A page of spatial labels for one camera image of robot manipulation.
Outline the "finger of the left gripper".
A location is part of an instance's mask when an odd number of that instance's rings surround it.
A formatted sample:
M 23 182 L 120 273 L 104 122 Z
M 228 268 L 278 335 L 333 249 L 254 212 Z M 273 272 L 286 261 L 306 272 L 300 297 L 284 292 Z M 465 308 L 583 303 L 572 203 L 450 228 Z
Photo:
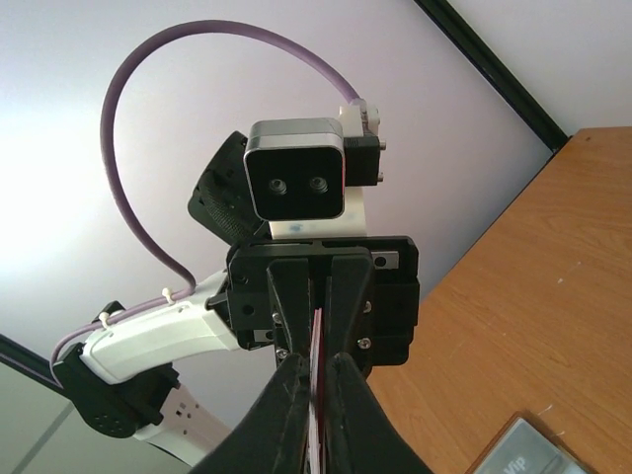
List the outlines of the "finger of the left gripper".
M 307 259 L 277 259 L 267 268 L 276 362 L 309 356 L 312 298 Z
M 357 340 L 366 336 L 363 311 L 371 293 L 373 273 L 368 254 L 333 258 L 325 313 L 326 359 L 338 353 L 351 354 L 357 348 Z

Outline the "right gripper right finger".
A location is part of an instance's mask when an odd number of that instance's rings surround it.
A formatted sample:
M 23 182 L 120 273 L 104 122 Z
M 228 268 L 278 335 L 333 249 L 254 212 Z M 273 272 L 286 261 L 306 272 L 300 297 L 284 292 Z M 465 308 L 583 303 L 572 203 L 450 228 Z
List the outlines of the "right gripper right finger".
M 432 471 L 394 429 L 346 353 L 326 363 L 324 422 L 329 473 Z

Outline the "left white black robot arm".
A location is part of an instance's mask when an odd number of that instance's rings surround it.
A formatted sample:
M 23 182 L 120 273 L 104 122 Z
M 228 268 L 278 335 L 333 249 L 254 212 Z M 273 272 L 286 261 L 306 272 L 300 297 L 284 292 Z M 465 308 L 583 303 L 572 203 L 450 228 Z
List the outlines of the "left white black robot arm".
M 195 473 L 423 473 L 367 377 L 400 365 L 418 323 L 419 252 L 353 235 L 353 191 L 378 181 L 373 133 L 232 133 L 190 215 L 230 246 L 223 271 L 139 312 L 112 302 L 53 374 L 82 419 L 136 437 Z M 243 421 L 221 428 L 174 362 L 271 347 L 276 371 Z

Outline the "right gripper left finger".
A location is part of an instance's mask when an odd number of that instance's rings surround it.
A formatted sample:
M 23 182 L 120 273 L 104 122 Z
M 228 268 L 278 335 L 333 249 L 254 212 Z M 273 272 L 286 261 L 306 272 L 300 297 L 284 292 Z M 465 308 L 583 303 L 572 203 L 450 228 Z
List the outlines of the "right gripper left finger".
M 307 442 L 309 381 L 309 360 L 289 355 L 240 424 L 191 471 L 301 473 Z

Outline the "red white credit card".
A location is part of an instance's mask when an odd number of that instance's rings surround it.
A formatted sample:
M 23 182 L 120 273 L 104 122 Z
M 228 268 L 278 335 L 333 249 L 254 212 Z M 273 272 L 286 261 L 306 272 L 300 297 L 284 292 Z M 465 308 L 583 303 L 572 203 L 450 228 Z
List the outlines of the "red white credit card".
M 310 388 L 308 405 L 307 463 L 310 473 L 325 473 L 323 388 L 323 309 L 315 310 L 310 343 Z

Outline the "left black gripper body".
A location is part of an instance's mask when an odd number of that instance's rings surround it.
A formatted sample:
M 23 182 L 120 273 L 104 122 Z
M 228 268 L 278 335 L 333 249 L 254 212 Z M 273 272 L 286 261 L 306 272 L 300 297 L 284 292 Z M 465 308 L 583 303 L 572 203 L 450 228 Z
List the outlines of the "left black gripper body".
M 336 256 L 368 254 L 373 281 L 364 308 L 365 337 L 350 354 L 368 376 L 380 365 L 401 365 L 418 324 L 419 252 L 407 236 L 262 240 L 233 246 L 227 256 L 226 321 L 240 348 L 253 351 L 274 345 L 274 323 L 267 268 L 277 259 L 307 259 L 311 282 L 312 326 L 315 310 L 325 313 L 332 260 Z

